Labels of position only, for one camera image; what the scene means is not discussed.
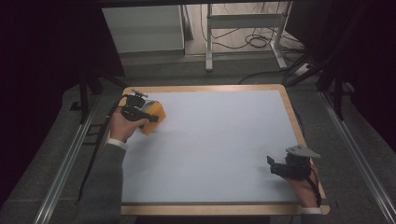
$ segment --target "white cuff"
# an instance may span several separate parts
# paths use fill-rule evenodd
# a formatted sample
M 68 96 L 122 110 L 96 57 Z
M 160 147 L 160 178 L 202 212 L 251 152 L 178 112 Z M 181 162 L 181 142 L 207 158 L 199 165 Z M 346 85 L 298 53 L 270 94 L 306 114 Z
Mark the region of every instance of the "white cuff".
M 124 150 L 128 148 L 128 145 L 125 143 L 121 142 L 120 140 L 114 139 L 114 138 L 108 138 L 107 143 L 111 145 L 115 145 L 117 147 L 122 147 Z
M 322 214 L 321 209 L 320 208 L 305 208 L 305 207 L 301 207 L 301 213 L 302 214 Z

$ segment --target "gray sleeve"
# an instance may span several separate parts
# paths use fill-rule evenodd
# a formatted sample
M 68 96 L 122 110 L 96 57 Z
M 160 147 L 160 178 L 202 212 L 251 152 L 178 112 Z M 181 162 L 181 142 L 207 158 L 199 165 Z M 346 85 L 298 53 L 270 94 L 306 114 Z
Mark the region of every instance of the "gray sleeve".
M 73 223 L 120 223 L 124 156 L 124 149 L 106 144 L 85 183 Z
M 330 224 L 326 216 L 320 214 L 301 214 L 301 224 Z

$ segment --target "person's arm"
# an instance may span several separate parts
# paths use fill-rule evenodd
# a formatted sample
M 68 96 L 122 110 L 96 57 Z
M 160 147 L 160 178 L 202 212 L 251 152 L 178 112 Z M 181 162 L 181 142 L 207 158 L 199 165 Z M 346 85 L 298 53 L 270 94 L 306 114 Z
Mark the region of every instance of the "person's arm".
M 312 172 L 309 178 L 318 185 L 318 169 L 311 164 Z M 302 224 L 328 224 L 329 220 L 322 215 L 320 208 L 317 204 L 317 196 L 312 189 L 311 185 L 306 180 L 295 180 L 287 177 L 283 177 L 287 180 L 297 197 L 299 198 L 301 205 L 301 223 Z
M 126 140 L 147 119 L 131 122 L 117 109 L 110 121 L 110 138 L 97 158 L 83 187 L 73 223 L 120 223 L 122 161 Z

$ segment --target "gray floor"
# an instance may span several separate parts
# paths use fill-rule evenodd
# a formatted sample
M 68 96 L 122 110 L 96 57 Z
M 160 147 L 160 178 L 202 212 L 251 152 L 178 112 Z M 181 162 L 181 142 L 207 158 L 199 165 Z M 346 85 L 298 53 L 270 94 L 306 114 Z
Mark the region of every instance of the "gray floor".
M 127 77 L 122 80 L 131 86 L 229 85 L 238 83 L 249 74 L 277 70 L 276 60 L 271 53 L 215 57 L 212 73 L 205 72 L 204 57 L 183 57 L 183 60 L 173 62 L 169 56 L 162 58 L 157 55 L 152 59 L 146 57 L 145 63 L 141 64 L 133 64 L 131 58 L 123 57 Z M 281 80 L 282 73 L 265 73 L 249 78 L 243 84 L 280 83 Z M 315 163 L 331 205 L 328 219 L 332 223 L 388 223 L 316 91 L 316 80 L 316 77 L 311 77 L 296 87 L 288 88 L 288 94 L 301 117 L 306 143 L 322 156 Z M 104 122 L 108 109 L 121 94 L 121 89 L 114 84 L 105 80 L 102 82 L 106 90 L 99 96 L 92 125 Z M 78 101 L 78 95 L 77 88 L 64 94 L 64 106 L 34 161 L 3 206 L 0 223 L 32 223 L 35 220 L 64 154 L 78 130 L 80 114 L 69 110 L 71 104 Z M 394 201 L 396 178 L 392 168 L 396 164 L 396 156 L 356 111 L 348 97 L 344 98 L 346 123 Z M 97 128 L 92 127 L 90 133 L 94 133 L 95 129 Z M 70 223 L 72 220 L 76 212 L 78 188 L 93 150 L 89 143 L 94 140 L 95 136 L 84 139 L 88 144 L 83 145 L 78 153 L 49 223 Z M 289 221 L 290 217 L 271 217 L 271 223 Z M 122 223 L 134 223 L 134 217 L 124 217 Z M 292 223 L 299 223 L 299 218 L 296 217 Z

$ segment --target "yellow object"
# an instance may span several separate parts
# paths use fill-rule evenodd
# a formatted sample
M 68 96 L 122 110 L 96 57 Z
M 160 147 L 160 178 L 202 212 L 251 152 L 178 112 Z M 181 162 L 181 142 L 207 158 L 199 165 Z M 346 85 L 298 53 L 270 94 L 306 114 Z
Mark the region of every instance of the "yellow object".
M 163 110 L 163 105 L 161 105 L 159 102 L 154 102 L 154 104 L 150 106 L 145 112 L 150 115 L 158 116 L 158 122 L 150 122 L 142 129 L 143 134 L 150 135 L 154 129 L 156 129 L 157 126 L 160 125 L 160 123 L 165 119 L 166 114 Z

